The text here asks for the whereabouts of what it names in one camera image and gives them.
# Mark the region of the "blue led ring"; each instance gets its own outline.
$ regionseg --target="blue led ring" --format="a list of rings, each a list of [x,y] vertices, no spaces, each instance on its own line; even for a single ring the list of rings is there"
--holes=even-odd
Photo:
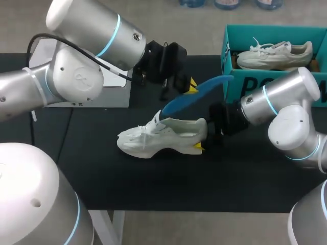
[[[325,197],[324,197],[324,191],[326,187],[327,180],[324,182],[321,188],[321,205],[322,205],[322,210],[323,214],[325,215],[325,218],[327,219],[327,209],[326,209],[326,203],[325,203]]]
[[[275,108],[270,103],[270,100],[268,98],[267,91],[266,91],[266,85],[264,85],[264,87],[263,87],[263,92],[264,92],[264,96],[266,98],[266,101],[267,101],[268,105],[270,106],[270,109],[273,111],[273,113],[275,113],[275,115],[278,115],[277,111],[275,110]]]
[[[74,225],[74,228],[69,236],[69,238],[67,239],[67,241],[64,243],[64,245],[68,245],[68,243],[71,241],[72,237],[74,236],[75,232],[76,232],[76,229],[77,229],[77,225],[78,225],[78,222],[80,220],[80,212],[81,212],[81,208],[80,208],[80,200],[78,199],[78,196],[75,192],[75,195],[76,195],[76,198],[77,198],[77,205],[78,205],[78,211],[77,211],[77,218],[76,218],[76,222],[75,222],[75,225]]]
[[[112,45],[116,35],[117,35],[117,32],[118,32],[118,29],[119,27],[121,26],[121,16],[119,14],[117,14],[117,25],[116,25],[116,28],[114,29],[114,32],[113,32],[113,35],[111,37],[111,39],[109,40],[109,42],[107,43],[107,45],[103,48],[103,50],[97,55],[97,57],[100,57],[101,55],[103,55],[105,52],[108,51],[108,49],[110,48],[110,46]]]
[[[293,161],[303,161],[303,160],[306,160],[306,159],[308,159],[309,157],[311,157],[313,154],[315,154],[316,153],[316,151],[318,150],[318,148],[319,148],[319,145],[320,145],[320,139],[319,139],[319,136],[318,136],[318,144],[317,144],[317,146],[316,146],[316,149],[310,154],[310,155],[308,155],[307,157],[303,157],[303,158],[300,158],[300,159],[293,159],[293,158],[290,158],[290,157],[288,157],[288,156],[286,156],[288,159],[291,159],[291,160],[293,160]]]

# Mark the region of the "shoelace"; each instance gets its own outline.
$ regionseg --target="shoelace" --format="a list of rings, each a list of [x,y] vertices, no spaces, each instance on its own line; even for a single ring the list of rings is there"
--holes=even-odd
[[[143,137],[143,150],[145,149],[145,145],[147,142],[147,125],[149,125],[150,122],[148,122],[145,126],[137,126],[139,129],[139,132],[136,134],[132,134],[133,139],[140,137],[142,134],[144,135]]]
[[[257,43],[257,46],[256,47],[253,47],[251,46],[250,47],[250,51],[251,52],[258,52],[258,55],[260,56],[262,53],[268,53],[268,54],[275,54],[275,50],[272,48],[272,46],[274,46],[274,44],[272,43],[267,43],[267,44],[263,44],[263,45],[260,45],[258,40],[256,40],[255,37],[253,37],[254,40],[256,41]]]

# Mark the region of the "bottle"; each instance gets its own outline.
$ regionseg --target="bottle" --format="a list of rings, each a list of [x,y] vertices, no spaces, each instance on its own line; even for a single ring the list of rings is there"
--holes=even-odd
[[[275,10],[283,5],[284,0],[255,0],[255,3],[262,9]]]
[[[189,8],[199,8],[204,6],[205,0],[179,0],[179,4]]]
[[[215,6],[223,10],[233,10],[237,8],[241,0],[215,0]]]

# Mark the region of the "floor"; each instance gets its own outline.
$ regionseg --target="floor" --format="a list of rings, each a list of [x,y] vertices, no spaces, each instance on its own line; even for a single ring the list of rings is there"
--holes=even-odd
[[[232,12],[212,3],[185,9],[178,0],[102,0],[141,28],[148,40],[178,42],[189,54],[221,53],[227,23],[326,26],[325,0],[285,0],[275,12],[243,0]],[[30,38],[47,32],[45,16],[51,0],[0,0],[0,52],[24,53]],[[254,213],[126,213],[123,245],[289,245],[287,214]]]

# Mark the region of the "shoe sole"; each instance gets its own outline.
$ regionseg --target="shoe sole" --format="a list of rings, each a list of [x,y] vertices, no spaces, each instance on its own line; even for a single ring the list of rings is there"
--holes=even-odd
[[[246,68],[246,67],[242,67],[239,65],[240,68],[242,68],[243,70],[264,70],[264,69],[251,69],[251,68]],[[294,71],[296,69],[298,69],[299,67],[289,67],[289,68],[280,68],[280,69],[271,69],[271,70],[283,70],[283,71]]]
[[[202,150],[199,148],[195,148],[194,146],[187,146],[184,148],[181,147],[175,147],[175,148],[162,148],[159,149],[157,151],[152,151],[152,152],[128,152],[124,149],[121,149],[124,153],[132,156],[132,157],[137,157],[137,158],[143,158],[143,159],[149,159],[152,158],[155,154],[157,154],[159,151],[163,150],[163,149],[172,149],[175,150],[179,153],[182,154],[187,154],[187,155],[201,155],[202,154]]]

